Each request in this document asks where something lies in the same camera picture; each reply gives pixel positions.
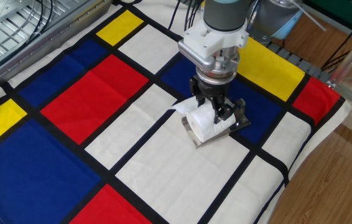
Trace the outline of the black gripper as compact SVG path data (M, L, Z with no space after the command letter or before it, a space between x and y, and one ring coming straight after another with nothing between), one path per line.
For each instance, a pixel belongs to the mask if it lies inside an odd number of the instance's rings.
M210 99L215 111L215 124L226 121L234 113L234 103L227 98L230 83L212 85L202 81L198 76L193 76L189 80L189 86L198 106L205 103L205 98Z

